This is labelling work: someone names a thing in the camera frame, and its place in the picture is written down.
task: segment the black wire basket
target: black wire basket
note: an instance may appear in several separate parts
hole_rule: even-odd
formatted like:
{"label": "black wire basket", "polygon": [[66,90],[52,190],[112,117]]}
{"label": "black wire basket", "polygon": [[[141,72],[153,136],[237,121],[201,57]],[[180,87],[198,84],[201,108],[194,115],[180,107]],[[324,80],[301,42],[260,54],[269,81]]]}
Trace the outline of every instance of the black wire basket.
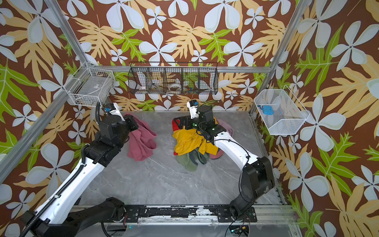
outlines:
{"label": "black wire basket", "polygon": [[128,85],[133,94],[216,94],[217,63],[131,62]]}

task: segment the yellow cloth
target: yellow cloth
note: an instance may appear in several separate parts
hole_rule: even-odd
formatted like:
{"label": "yellow cloth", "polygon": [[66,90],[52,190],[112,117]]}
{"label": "yellow cloth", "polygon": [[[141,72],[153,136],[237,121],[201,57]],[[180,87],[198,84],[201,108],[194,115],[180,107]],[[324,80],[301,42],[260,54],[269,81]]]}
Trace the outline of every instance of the yellow cloth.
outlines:
{"label": "yellow cloth", "polygon": [[218,152],[218,147],[212,145],[212,143],[207,143],[207,140],[203,136],[196,133],[196,129],[186,130],[183,128],[176,130],[172,136],[177,140],[175,152],[178,153],[178,155],[187,154],[197,147],[199,147],[201,154],[207,152],[216,155]]}

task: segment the blue toy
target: blue toy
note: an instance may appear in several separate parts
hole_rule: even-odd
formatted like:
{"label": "blue toy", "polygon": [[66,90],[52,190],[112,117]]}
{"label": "blue toy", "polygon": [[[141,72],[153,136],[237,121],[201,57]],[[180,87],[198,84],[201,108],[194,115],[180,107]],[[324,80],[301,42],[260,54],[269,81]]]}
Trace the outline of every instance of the blue toy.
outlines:
{"label": "blue toy", "polygon": [[274,111],[273,108],[269,105],[263,105],[262,107],[258,105],[258,108],[260,108],[265,115],[273,115]]}

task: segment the floral wallpaper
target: floral wallpaper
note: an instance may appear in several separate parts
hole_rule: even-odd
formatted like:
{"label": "floral wallpaper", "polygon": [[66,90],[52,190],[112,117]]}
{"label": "floral wallpaper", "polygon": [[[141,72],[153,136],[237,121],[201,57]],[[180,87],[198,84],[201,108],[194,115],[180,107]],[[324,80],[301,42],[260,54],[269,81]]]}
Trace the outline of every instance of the floral wallpaper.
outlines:
{"label": "floral wallpaper", "polygon": [[[0,162],[79,66],[42,0],[0,0]],[[69,175],[97,131],[91,108],[66,103],[0,184],[0,236],[19,236],[35,210]]]}
{"label": "floral wallpaper", "polygon": [[[58,1],[92,64],[184,62],[193,66],[269,66],[296,1]],[[216,95],[129,93],[127,72],[115,73],[111,100],[124,110],[186,110],[198,99],[215,110],[249,110],[265,74],[220,74]],[[197,81],[189,75],[184,83]]]}
{"label": "floral wallpaper", "polygon": [[296,2],[289,0],[63,0],[94,64],[218,62],[264,66]]}
{"label": "floral wallpaper", "polygon": [[306,237],[379,236],[378,7],[313,1],[269,85],[291,88],[311,115],[289,136],[257,119]]}

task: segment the blue object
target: blue object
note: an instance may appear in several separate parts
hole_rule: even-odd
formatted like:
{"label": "blue object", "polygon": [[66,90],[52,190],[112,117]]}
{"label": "blue object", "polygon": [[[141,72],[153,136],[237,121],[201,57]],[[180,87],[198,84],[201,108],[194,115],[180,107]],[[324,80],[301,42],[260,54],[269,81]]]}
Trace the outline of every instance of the blue object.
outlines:
{"label": "blue object", "polygon": [[262,111],[265,115],[273,115],[274,114],[273,108],[269,105],[262,106]]}

